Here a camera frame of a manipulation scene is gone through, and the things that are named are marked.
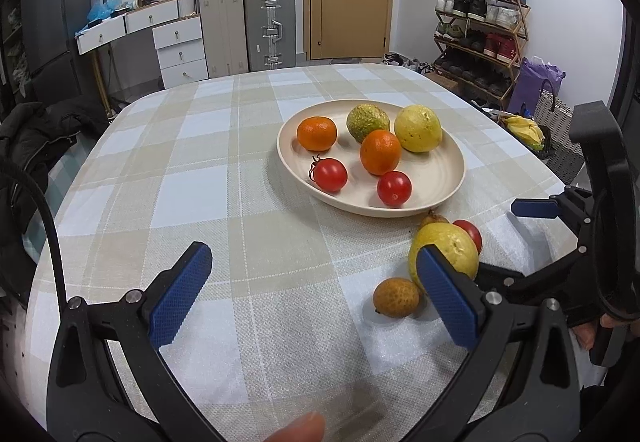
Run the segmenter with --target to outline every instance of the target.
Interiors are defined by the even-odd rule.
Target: desk leg
[[[111,111],[111,105],[109,104],[109,98],[107,97],[107,89],[104,87],[104,81],[102,80],[102,73],[100,72],[100,62],[98,61],[98,51],[96,49],[89,52],[91,56],[91,66],[94,68],[95,83],[98,85],[98,93],[100,94],[100,100],[104,106],[104,111],[107,112],[107,117],[113,117]]]

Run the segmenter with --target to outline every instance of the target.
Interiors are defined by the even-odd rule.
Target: purple bag
[[[543,63],[540,58],[534,58],[533,61],[524,58],[507,112],[519,114],[524,104],[533,115],[542,89],[545,88],[557,96],[565,76],[566,72],[554,65]]]

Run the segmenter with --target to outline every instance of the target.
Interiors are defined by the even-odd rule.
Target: metal screw
[[[546,300],[546,307],[554,312],[560,310],[560,303],[556,298],[550,297]]]
[[[502,303],[502,296],[495,290],[487,292],[484,295],[484,298],[486,299],[486,302],[490,303],[491,305],[499,305],[500,303]]]
[[[66,302],[66,305],[71,308],[71,310],[75,310],[76,308],[78,308],[80,305],[82,304],[82,298],[81,297],[73,297],[71,298],[68,302]]]
[[[129,292],[125,294],[124,299],[126,300],[127,303],[137,303],[142,299],[142,292],[140,292],[137,289],[129,290]]]

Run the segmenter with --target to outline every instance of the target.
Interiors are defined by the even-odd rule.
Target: silver suitcase
[[[296,66],[296,0],[244,0],[249,68]]]
[[[249,71],[242,0],[198,0],[209,77]]]

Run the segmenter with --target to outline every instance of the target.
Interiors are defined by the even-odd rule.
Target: shelf
[[[517,34],[515,31],[509,30],[508,28],[501,27],[500,25],[494,25],[493,23],[487,23],[485,21],[479,21],[479,20],[474,19],[474,18],[456,16],[455,14],[450,14],[449,12],[440,12],[439,10],[436,11],[436,14],[438,16],[447,16],[447,17],[453,18],[453,19],[465,19],[468,22],[477,23],[478,25],[482,25],[484,27],[490,28],[494,32],[497,32],[498,34],[506,34],[507,36],[517,37],[517,38],[523,39],[524,41],[529,41],[528,37],[523,36],[521,34]]]
[[[506,92],[504,92],[501,97],[499,97],[499,96],[495,95],[493,92],[490,92],[489,90],[485,90],[484,88],[480,88],[480,86],[476,85],[475,83],[473,83],[471,81],[467,81],[463,77],[459,77],[459,76],[457,76],[455,74],[452,74],[451,72],[447,72],[446,70],[444,70],[440,66],[434,65],[433,67],[436,70],[436,72],[439,73],[441,76],[445,76],[445,77],[448,77],[450,79],[454,79],[456,81],[460,81],[460,82],[466,83],[467,85],[473,86],[473,88],[475,88],[476,90],[480,90],[481,92],[486,93],[492,99],[494,99],[495,101],[499,101],[500,103],[502,103],[507,98],[509,92],[511,91],[511,89],[513,88],[513,85],[514,85],[514,83],[511,83],[511,86],[509,86],[508,90]]]
[[[13,32],[11,32],[11,34],[9,34],[4,41],[2,41],[3,45],[6,45],[7,43],[9,43],[9,41],[11,41],[14,37],[16,37],[18,34],[20,34],[22,32],[22,25],[20,25],[20,27],[18,27],[17,29],[15,29]]]
[[[487,56],[485,54],[481,54],[479,52],[476,52],[475,50],[471,50],[471,48],[462,47],[458,43],[456,43],[455,41],[450,41],[448,39],[444,39],[444,38],[438,37],[438,36],[433,36],[433,40],[436,43],[442,43],[443,45],[447,45],[447,46],[450,46],[450,47],[453,47],[453,48],[457,48],[458,50],[462,50],[463,52],[466,52],[466,53],[471,54],[473,56],[485,59],[485,60],[489,61],[490,63],[493,63],[495,65],[500,65],[501,67],[504,67],[504,68],[508,68],[508,69],[510,69],[511,67],[520,68],[520,63],[516,62],[515,59],[511,63],[504,63],[504,62],[500,61],[499,59],[496,59],[495,57],[491,57],[491,56]]]

